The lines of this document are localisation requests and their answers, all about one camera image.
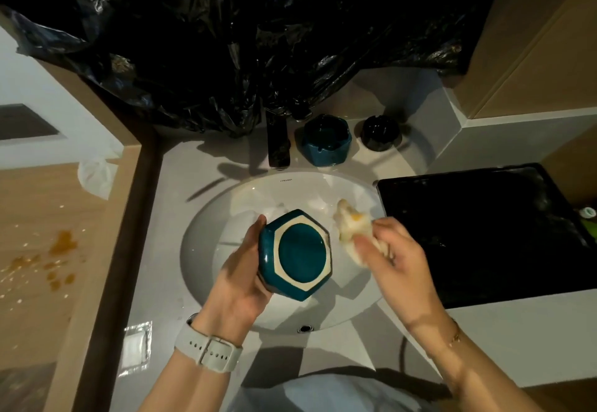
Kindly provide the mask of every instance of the unglazed hexagonal rim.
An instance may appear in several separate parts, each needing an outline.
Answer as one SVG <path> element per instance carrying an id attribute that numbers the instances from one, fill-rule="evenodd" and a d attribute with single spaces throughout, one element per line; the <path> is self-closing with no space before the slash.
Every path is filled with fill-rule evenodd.
<path id="1" fill-rule="evenodd" d="M 280 254 L 278 249 L 280 248 L 280 240 L 282 239 L 282 235 L 284 232 L 293 225 L 298 223 L 304 223 L 309 225 L 310 227 L 314 228 L 319 236 L 321 236 L 322 240 L 324 241 L 325 246 L 325 265 L 324 268 L 321 270 L 321 273 L 317 276 L 316 279 L 311 280 L 307 283 L 297 282 L 294 278 L 290 277 L 286 271 L 284 271 L 282 267 L 282 263 L 280 263 Z M 317 225 L 313 220 L 309 219 L 306 216 L 297 216 L 294 219 L 288 220 L 286 223 L 281 225 L 277 228 L 273 234 L 273 271 L 280 277 L 280 279 L 284 280 L 286 283 L 298 288 L 302 291 L 309 291 L 317 286 L 325 277 L 327 277 L 332 270 L 332 263 L 331 263 L 331 250 L 330 250 L 330 236 L 328 233 L 319 225 Z"/>

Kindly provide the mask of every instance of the person's right hand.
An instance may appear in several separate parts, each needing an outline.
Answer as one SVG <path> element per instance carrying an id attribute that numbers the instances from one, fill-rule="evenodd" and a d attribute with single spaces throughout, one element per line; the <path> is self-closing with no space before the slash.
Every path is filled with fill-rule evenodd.
<path id="1" fill-rule="evenodd" d="M 369 240 L 354 236 L 354 246 L 375 277 L 385 300 L 428 352 L 450 341 L 456 325 L 437 296 L 425 252 L 393 217 L 373 222 L 373 234 L 389 244 L 392 260 Z"/>

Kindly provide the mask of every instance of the person's left hand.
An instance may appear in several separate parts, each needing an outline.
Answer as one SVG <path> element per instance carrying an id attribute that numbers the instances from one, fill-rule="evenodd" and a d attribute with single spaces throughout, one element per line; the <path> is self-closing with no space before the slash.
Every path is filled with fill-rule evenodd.
<path id="1" fill-rule="evenodd" d="M 272 293 L 257 276 L 259 233 L 264 215 L 249 227 L 243 243 L 227 259 L 204 307 L 193 320 L 193 328 L 241 346 L 251 326 L 263 312 Z"/>

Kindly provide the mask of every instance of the teal circle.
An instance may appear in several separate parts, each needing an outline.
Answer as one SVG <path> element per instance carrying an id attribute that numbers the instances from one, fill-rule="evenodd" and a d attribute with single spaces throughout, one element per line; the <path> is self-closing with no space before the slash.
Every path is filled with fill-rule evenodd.
<path id="1" fill-rule="evenodd" d="M 315 280 L 325 266 L 325 243 L 317 230 L 296 223 L 280 238 L 278 256 L 282 269 L 297 282 Z"/>

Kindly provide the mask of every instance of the black tray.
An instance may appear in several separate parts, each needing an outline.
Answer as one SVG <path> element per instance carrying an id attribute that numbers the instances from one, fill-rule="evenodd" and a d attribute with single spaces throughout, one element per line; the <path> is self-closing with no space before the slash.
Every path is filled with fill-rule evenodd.
<path id="1" fill-rule="evenodd" d="M 446 308 L 597 288 L 597 245 L 540 164 L 380 180 Z"/>

